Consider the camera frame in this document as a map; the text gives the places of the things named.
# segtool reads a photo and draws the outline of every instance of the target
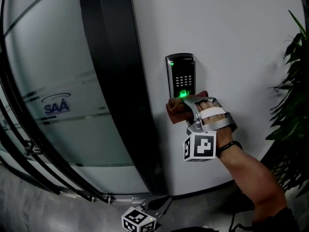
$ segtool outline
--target gray floor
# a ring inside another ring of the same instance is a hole
[[[236,191],[234,185],[173,201],[160,223],[158,232],[190,226],[208,225],[228,231],[231,212],[226,204]],[[289,206],[302,229],[309,223],[309,196],[295,199],[287,194]],[[122,232],[121,215],[129,205],[57,196],[19,179],[0,165],[0,231],[4,232]],[[235,224],[250,226],[252,211],[238,213]]]

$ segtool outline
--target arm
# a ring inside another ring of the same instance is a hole
[[[205,110],[215,105],[202,102],[198,109]],[[204,124],[223,119],[225,115],[215,115],[203,119]],[[217,131],[217,147],[220,148],[233,141],[229,127]],[[222,152],[220,161],[229,170],[241,191],[252,200],[255,206],[253,222],[261,222],[273,217],[286,207],[282,188],[277,184],[272,173],[257,159],[233,145]]]

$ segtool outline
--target forearm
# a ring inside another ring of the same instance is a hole
[[[220,160],[233,176],[241,191],[255,206],[255,220],[274,216],[286,207],[282,188],[269,169],[234,145],[222,152]]]

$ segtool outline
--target black and white marker cube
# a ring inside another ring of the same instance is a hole
[[[184,161],[207,161],[216,158],[216,131],[193,132],[183,143]]]
[[[130,232],[150,232],[155,229],[156,218],[131,207],[121,216],[122,227]]]

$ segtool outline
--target black wristband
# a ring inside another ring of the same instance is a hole
[[[226,149],[230,148],[230,146],[233,146],[233,145],[237,145],[239,148],[242,149],[241,144],[238,141],[232,141],[228,143],[227,145],[224,145],[223,147],[218,148],[216,150],[216,156],[219,157],[223,151],[225,151]]]

